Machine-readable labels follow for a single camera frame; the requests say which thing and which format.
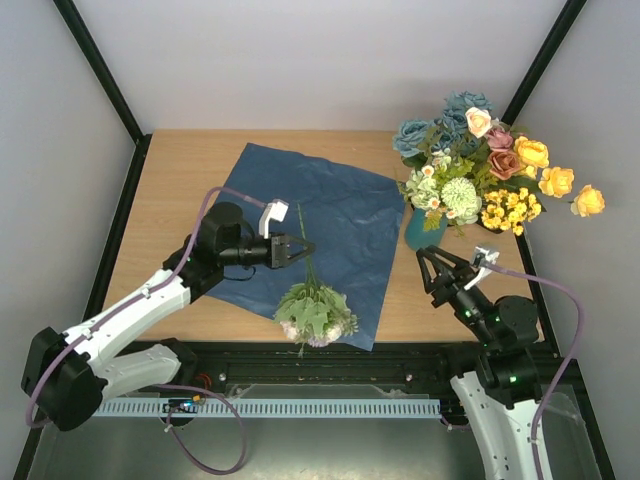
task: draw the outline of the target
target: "green chrysanthemum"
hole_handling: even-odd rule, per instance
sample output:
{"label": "green chrysanthemum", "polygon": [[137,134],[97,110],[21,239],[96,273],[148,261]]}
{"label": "green chrysanthemum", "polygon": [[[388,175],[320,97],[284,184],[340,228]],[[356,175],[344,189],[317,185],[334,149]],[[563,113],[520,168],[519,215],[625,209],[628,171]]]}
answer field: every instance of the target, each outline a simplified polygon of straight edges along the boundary
{"label": "green chrysanthemum", "polygon": [[457,213],[476,208],[476,188],[471,180],[454,178],[442,187],[441,198],[447,207]]}

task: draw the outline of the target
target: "flower vase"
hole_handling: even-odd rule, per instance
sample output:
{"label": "flower vase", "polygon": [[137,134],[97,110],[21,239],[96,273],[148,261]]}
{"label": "flower vase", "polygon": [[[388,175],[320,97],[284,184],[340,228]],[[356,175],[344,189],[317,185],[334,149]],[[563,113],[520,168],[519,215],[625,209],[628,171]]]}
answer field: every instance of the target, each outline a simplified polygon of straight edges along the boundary
{"label": "flower vase", "polygon": [[440,245],[444,232],[447,229],[447,219],[442,217],[440,227],[436,230],[425,231],[425,214],[426,212],[424,210],[416,208],[411,215],[407,229],[404,231],[404,240],[414,252],[429,245]]}

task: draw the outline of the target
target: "blue fabric sheet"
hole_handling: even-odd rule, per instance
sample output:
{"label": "blue fabric sheet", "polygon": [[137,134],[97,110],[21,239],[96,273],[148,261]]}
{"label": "blue fabric sheet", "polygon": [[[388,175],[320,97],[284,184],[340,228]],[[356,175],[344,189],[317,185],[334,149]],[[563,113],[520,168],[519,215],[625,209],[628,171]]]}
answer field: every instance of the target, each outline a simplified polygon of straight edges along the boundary
{"label": "blue fabric sheet", "polygon": [[[359,332],[340,341],[371,350],[405,208],[395,181],[322,158],[248,144],[225,186],[264,202],[288,202],[285,221],[272,222],[271,231],[296,237],[302,237],[300,204],[307,239],[316,244],[311,258],[318,279],[347,295],[347,305],[359,319]],[[225,193],[216,200],[222,201],[240,204],[257,233],[259,208]],[[247,272],[232,267],[225,275],[243,277]],[[272,319],[291,285],[304,280],[305,262],[299,260],[279,270],[260,267],[251,281],[222,282],[208,294]]]}

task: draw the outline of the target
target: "small green bouquet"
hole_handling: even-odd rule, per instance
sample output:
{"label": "small green bouquet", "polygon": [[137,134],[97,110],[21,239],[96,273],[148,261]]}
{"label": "small green bouquet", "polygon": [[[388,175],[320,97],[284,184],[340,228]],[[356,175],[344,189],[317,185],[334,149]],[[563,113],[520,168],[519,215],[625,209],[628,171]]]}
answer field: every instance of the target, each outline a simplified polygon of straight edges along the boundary
{"label": "small green bouquet", "polygon": [[[298,205],[302,237],[306,239]],[[340,337],[358,330],[358,318],[347,306],[347,297],[320,282],[310,256],[306,261],[306,280],[297,283],[282,297],[274,321],[296,343],[326,347]]]}

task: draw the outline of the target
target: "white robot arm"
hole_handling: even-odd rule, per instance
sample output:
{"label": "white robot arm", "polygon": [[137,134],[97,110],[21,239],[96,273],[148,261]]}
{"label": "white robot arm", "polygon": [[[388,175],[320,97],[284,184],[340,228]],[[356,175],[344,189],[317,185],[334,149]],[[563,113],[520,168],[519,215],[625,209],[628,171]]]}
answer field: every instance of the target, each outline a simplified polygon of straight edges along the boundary
{"label": "white robot arm", "polygon": [[[190,242],[187,237],[184,246],[140,288],[62,334],[51,328],[38,333],[31,343],[22,389],[37,397],[40,409],[65,431],[90,418],[105,400],[170,382],[183,367],[181,352],[170,344],[116,356],[158,321],[220,283],[225,266],[261,264],[276,269],[311,254],[312,243],[269,233],[269,222],[282,221],[287,208],[281,200],[269,203],[256,237],[240,207],[215,204],[202,218],[197,238]],[[249,231],[248,236],[242,236],[242,227]],[[292,244],[302,248],[291,254]],[[68,354],[61,359],[65,349]],[[54,362],[59,362],[55,373],[45,375]]]}

